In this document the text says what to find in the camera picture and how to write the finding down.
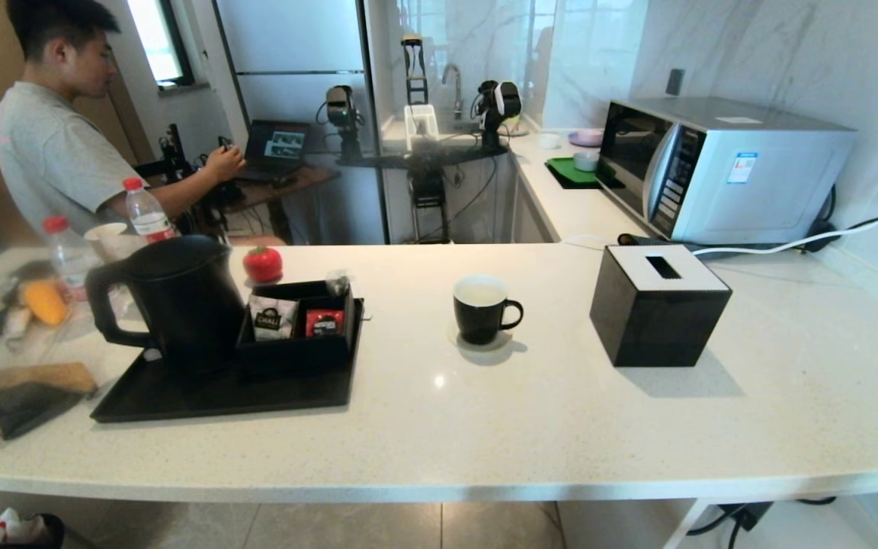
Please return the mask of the black electric kettle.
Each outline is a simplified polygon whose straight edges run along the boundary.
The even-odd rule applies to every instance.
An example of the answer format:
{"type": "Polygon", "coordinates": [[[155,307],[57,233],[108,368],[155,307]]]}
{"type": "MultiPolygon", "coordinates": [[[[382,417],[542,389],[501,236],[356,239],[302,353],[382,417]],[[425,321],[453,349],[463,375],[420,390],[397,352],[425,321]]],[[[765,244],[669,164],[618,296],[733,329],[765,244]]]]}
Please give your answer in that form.
{"type": "Polygon", "coordinates": [[[90,270],[85,291],[95,327],[112,344],[156,348],[181,371],[215,371],[233,359],[245,312],[230,274],[231,252],[212,237],[189,234],[90,270]],[[146,332],[119,327],[108,295],[116,285],[128,289],[146,332]]]}

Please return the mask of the white paper cup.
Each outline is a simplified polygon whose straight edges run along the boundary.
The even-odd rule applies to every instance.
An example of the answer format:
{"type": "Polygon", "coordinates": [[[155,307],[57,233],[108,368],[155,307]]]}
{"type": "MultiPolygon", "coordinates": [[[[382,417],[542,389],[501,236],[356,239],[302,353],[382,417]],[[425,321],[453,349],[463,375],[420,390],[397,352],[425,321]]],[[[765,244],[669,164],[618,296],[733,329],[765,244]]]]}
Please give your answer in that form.
{"type": "Polygon", "coordinates": [[[87,230],[84,233],[84,239],[90,241],[91,244],[98,244],[100,246],[102,243],[122,236],[126,233],[126,230],[127,225],[125,223],[102,223],[100,226],[87,230]]]}

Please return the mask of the white tea bag packet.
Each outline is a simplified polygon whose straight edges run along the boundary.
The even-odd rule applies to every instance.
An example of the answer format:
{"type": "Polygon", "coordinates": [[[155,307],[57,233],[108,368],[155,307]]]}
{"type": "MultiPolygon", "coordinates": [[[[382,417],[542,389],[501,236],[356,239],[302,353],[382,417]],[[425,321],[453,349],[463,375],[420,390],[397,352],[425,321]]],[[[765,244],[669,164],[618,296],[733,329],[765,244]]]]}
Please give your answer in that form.
{"type": "Polygon", "coordinates": [[[261,295],[248,297],[248,312],[255,341],[289,340],[295,329],[299,301],[261,295]]]}

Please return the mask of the black mug white inside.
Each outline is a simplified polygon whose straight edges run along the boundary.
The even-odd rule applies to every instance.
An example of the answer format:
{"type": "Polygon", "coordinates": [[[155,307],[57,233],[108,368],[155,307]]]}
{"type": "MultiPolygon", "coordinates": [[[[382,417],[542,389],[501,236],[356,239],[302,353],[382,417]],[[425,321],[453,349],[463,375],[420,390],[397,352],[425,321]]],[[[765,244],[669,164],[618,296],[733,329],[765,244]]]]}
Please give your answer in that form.
{"type": "Polygon", "coordinates": [[[453,286],[453,308],[463,341],[474,346],[494,342],[498,334],[522,323],[522,303],[508,298],[508,286],[499,278],[474,274],[453,286]]]}

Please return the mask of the round clear coaster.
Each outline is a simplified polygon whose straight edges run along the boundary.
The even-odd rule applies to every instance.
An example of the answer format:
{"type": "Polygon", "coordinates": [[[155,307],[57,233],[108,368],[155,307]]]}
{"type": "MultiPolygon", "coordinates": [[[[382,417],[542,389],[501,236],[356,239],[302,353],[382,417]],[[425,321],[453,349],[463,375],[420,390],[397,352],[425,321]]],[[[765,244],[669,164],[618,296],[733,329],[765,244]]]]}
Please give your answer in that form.
{"type": "Polygon", "coordinates": [[[500,348],[504,348],[508,346],[508,343],[512,341],[513,334],[510,331],[501,331],[497,335],[495,335],[494,340],[485,344],[473,344],[469,343],[463,339],[463,335],[461,335],[459,326],[457,326],[456,321],[450,320],[446,326],[447,337],[450,343],[453,346],[456,346],[461,351],[466,352],[493,352],[498,351],[500,348]]]}

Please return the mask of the red coffee sachet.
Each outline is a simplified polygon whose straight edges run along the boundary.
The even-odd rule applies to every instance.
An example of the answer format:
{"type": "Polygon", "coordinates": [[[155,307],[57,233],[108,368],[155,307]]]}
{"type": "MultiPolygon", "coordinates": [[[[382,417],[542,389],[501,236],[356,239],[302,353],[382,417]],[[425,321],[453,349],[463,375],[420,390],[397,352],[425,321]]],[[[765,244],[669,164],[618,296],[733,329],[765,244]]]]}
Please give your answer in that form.
{"type": "Polygon", "coordinates": [[[304,313],[304,337],[307,339],[337,336],[344,333],[344,310],[308,309],[304,313]]]}

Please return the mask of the black compartment sachet box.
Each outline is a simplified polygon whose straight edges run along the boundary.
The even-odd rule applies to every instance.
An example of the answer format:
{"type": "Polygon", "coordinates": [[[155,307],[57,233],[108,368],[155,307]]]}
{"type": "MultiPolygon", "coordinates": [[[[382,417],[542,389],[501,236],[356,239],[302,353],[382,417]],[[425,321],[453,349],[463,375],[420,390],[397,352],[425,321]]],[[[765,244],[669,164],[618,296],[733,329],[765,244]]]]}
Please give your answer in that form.
{"type": "Polygon", "coordinates": [[[255,341],[248,303],[235,345],[237,358],[245,374],[264,377],[278,373],[335,371],[351,363],[361,323],[360,301],[348,292],[344,296],[328,295],[323,281],[302,284],[258,286],[250,295],[299,301],[295,329],[289,340],[255,341]],[[337,336],[306,338],[308,309],[344,310],[344,333],[337,336]]]}

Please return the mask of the red tomato shaped ornament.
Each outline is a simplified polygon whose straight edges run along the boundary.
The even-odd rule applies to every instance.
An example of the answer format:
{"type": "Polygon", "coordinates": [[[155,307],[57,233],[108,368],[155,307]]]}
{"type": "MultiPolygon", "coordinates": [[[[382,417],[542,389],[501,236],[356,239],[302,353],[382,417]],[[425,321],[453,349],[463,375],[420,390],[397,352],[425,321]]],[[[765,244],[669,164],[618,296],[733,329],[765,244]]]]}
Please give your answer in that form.
{"type": "Polygon", "coordinates": [[[248,279],[254,284],[272,284],[283,275],[281,254],[269,246],[257,246],[248,251],[242,265],[248,279]]]}

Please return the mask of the black serving tray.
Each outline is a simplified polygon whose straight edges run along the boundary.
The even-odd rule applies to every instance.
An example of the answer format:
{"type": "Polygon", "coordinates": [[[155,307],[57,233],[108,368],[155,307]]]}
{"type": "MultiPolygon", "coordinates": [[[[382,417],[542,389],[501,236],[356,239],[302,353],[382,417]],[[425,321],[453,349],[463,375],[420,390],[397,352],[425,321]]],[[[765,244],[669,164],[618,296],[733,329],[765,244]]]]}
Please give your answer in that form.
{"type": "Polygon", "coordinates": [[[189,377],[139,355],[95,406],[101,424],[348,406],[355,348],[326,368],[253,377],[237,369],[189,377]]]}

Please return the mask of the black framed window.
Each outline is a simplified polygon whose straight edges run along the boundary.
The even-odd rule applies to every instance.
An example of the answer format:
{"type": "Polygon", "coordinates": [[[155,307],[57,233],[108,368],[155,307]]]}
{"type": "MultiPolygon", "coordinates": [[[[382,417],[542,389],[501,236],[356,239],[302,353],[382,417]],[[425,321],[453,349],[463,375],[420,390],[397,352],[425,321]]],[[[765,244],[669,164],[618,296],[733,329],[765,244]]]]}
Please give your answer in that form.
{"type": "Polygon", "coordinates": [[[146,62],[161,90],[195,84],[171,0],[127,0],[146,62]]]}

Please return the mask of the brown cork pad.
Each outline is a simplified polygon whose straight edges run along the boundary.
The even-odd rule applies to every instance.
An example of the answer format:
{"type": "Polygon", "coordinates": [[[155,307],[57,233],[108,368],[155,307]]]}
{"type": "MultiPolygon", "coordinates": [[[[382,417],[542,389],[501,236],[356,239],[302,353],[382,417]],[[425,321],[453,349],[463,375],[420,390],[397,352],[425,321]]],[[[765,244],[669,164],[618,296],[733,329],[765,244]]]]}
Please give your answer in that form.
{"type": "Polygon", "coordinates": [[[42,384],[87,397],[98,392],[98,383],[83,362],[36,364],[0,369],[0,389],[24,384],[42,384]]]}

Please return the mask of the man in grey t-shirt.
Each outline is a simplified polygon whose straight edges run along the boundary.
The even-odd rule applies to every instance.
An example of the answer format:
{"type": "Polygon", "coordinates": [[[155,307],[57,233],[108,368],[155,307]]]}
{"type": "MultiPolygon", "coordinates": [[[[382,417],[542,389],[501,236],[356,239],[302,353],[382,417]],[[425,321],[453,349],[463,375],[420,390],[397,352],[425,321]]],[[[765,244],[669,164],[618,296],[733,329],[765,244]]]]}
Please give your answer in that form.
{"type": "Polygon", "coordinates": [[[25,220],[63,216],[74,232],[131,218],[124,181],[136,170],[77,98],[106,98],[117,69],[109,34],[119,31],[97,0],[7,0],[20,42],[21,79],[0,100],[0,171],[25,220]]]}

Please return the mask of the black cloth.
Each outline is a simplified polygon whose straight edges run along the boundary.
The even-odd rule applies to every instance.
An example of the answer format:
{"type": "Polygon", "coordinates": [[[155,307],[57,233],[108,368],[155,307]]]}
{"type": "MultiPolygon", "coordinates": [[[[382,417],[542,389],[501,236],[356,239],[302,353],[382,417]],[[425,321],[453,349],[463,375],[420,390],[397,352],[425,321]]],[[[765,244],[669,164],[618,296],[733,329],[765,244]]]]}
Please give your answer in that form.
{"type": "Polygon", "coordinates": [[[90,395],[39,382],[0,388],[0,439],[20,438],[90,395]]]}

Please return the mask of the black waste bin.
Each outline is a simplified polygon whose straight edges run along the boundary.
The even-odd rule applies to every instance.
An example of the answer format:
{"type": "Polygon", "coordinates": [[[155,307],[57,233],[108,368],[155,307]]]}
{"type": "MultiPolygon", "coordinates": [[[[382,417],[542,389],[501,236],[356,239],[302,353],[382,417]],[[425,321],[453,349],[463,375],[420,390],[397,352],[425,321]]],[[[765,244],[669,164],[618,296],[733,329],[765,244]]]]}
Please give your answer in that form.
{"type": "Polygon", "coordinates": [[[53,536],[53,543],[51,546],[43,547],[42,549],[62,549],[64,538],[66,537],[66,531],[64,531],[64,524],[62,521],[60,521],[55,515],[38,515],[42,515],[42,517],[45,518],[46,528],[49,529],[49,533],[53,536]]]}

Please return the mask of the white crumpled paper waste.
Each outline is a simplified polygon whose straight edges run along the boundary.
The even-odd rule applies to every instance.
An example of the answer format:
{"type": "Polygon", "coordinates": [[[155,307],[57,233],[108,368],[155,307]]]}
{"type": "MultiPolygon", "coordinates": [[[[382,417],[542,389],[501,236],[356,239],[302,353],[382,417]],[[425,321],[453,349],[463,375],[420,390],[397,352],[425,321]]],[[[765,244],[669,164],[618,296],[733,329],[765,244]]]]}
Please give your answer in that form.
{"type": "Polygon", "coordinates": [[[42,549],[52,543],[53,536],[46,528],[42,515],[20,515],[13,508],[7,508],[0,514],[0,547],[42,549]]]}

